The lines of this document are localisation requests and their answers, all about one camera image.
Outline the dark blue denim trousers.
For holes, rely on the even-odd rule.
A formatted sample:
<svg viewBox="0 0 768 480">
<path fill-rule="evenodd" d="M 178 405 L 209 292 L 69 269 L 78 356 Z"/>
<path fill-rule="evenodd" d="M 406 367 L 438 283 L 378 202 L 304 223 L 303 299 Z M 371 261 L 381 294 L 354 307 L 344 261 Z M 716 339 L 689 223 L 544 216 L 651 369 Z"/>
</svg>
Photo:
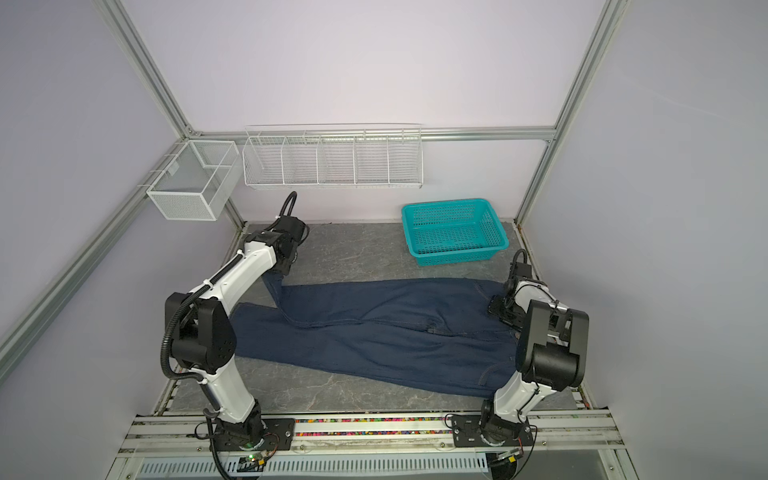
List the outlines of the dark blue denim trousers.
<svg viewBox="0 0 768 480">
<path fill-rule="evenodd" d="M 487 312 L 498 282 L 264 284 L 273 306 L 241 302 L 230 316 L 240 357 L 473 397 L 515 372 L 515 333 Z"/>
</svg>

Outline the teal plastic basket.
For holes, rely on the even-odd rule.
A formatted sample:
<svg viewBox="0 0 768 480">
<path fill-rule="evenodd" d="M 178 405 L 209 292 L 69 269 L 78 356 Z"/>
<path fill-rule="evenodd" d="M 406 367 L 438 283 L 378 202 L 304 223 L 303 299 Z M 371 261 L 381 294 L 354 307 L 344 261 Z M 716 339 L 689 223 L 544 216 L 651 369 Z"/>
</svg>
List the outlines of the teal plastic basket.
<svg viewBox="0 0 768 480">
<path fill-rule="evenodd" d="M 509 247 L 502 222 L 485 199 L 408 204 L 401 219 L 409 252 L 420 266 L 489 260 Z"/>
</svg>

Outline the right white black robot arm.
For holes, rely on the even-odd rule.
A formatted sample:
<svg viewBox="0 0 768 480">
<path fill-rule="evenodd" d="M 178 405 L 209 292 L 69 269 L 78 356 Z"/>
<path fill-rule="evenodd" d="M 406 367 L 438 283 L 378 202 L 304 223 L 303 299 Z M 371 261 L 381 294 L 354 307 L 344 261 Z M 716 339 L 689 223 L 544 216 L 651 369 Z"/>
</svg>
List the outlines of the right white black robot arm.
<svg viewBox="0 0 768 480">
<path fill-rule="evenodd" d="M 545 398 L 581 385 L 587 364 L 589 315 L 558 300 L 534 277 L 529 252 L 518 249 L 503 293 L 488 313 L 519 334 L 515 372 L 483 403 L 482 440 L 491 446 L 518 441 L 531 428 L 528 414 Z"/>
</svg>

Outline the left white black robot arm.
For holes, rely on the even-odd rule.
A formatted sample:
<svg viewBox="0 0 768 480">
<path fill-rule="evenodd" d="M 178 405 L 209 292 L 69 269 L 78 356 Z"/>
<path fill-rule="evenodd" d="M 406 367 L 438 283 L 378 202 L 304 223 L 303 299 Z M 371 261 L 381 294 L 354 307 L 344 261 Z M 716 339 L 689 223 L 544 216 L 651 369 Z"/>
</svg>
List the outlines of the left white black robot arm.
<svg viewBox="0 0 768 480">
<path fill-rule="evenodd" d="M 211 409 L 205 413 L 208 437 L 229 438 L 241 450 L 255 450 L 267 427 L 235 363 L 237 338 L 230 314 L 247 290 L 265 274 L 285 276 L 297 259 L 310 228 L 293 215 L 295 191 L 277 218 L 249 234 L 243 247 L 213 276 L 190 292 L 165 301 L 160 368 L 170 380 L 192 380 Z"/>
</svg>

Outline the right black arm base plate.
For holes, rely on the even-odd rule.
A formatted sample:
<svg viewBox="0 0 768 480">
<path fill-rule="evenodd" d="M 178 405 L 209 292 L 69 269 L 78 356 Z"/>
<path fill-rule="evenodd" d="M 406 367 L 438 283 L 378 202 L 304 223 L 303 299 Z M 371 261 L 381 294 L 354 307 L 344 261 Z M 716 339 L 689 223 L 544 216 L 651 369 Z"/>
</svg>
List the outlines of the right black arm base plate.
<svg viewBox="0 0 768 480">
<path fill-rule="evenodd" d="M 532 427 L 492 417 L 483 423 L 480 415 L 447 414 L 448 427 L 456 447 L 530 447 L 534 444 Z"/>
</svg>

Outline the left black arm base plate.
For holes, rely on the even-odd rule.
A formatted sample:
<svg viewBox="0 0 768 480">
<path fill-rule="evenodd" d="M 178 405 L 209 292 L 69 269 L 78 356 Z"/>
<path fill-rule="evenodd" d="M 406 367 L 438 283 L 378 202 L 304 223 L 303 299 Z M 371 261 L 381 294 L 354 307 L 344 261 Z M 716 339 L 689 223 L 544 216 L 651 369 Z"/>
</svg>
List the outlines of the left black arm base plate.
<svg viewBox="0 0 768 480">
<path fill-rule="evenodd" d="M 213 442 L 219 452 L 286 451 L 291 447 L 293 418 L 260 418 L 240 424 L 213 421 Z"/>
</svg>

